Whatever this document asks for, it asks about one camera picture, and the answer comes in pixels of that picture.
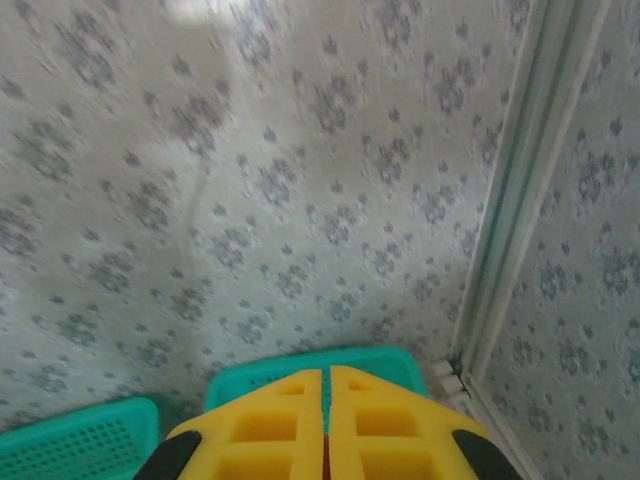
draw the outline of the yellow plastic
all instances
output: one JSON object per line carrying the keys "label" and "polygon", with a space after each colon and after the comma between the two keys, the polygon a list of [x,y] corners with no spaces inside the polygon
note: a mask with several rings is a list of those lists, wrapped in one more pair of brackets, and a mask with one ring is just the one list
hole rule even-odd
{"label": "yellow plastic", "polygon": [[179,425],[202,441],[179,480],[321,480],[322,374],[305,370]]}
{"label": "yellow plastic", "polygon": [[329,458],[334,480],[477,480],[451,433],[484,428],[380,378],[332,367]]}

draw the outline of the rectangular hole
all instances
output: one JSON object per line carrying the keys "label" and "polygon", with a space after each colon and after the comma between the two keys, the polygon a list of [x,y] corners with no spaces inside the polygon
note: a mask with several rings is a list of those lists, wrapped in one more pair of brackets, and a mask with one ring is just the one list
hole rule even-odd
{"label": "rectangular hole", "polygon": [[287,442],[295,441],[298,415],[287,411],[246,413],[236,423],[232,442]]}
{"label": "rectangular hole", "polygon": [[360,437],[415,437],[418,427],[408,410],[395,407],[366,407],[356,412]]}
{"label": "rectangular hole", "polygon": [[292,459],[285,456],[252,455],[223,458],[215,480],[289,480]]}
{"label": "rectangular hole", "polygon": [[360,454],[365,480],[440,480],[427,451],[368,450]]}

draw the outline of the plastic basket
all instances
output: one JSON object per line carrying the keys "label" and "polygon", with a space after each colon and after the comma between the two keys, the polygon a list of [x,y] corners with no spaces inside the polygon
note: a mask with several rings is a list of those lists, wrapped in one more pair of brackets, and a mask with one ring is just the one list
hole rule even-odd
{"label": "plastic basket", "polygon": [[325,432],[331,407],[331,365],[346,365],[371,373],[412,392],[429,396],[422,373],[413,357],[400,348],[347,348],[270,358],[256,363],[227,368],[213,378],[205,401],[212,410],[264,385],[300,370],[322,369],[322,411]]}
{"label": "plastic basket", "polygon": [[0,478],[131,480],[158,442],[150,400],[89,407],[0,435]]}

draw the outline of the floral patterned wall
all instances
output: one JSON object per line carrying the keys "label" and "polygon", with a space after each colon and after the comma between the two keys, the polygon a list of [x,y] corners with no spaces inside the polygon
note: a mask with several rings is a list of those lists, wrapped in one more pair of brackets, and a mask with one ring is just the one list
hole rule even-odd
{"label": "floral patterned wall", "polygon": [[638,478],[639,33],[614,2],[485,379],[547,479]]}
{"label": "floral patterned wall", "polygon": [[210,3],[0,3],[0,429],[447,353],[529,0]]}

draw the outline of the wallpaper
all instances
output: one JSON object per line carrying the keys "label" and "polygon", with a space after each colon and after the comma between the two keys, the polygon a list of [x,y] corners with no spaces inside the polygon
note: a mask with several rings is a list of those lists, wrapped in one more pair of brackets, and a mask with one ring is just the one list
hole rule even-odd
{"label": "wallpaper", "polygon": [[528,0],[0,3],[0,429],[343,345],[442,359]]}
{"label": "wallpaper", "polygon": [[640,3],[613,5],[485,379],[547,479],[638,478]]}

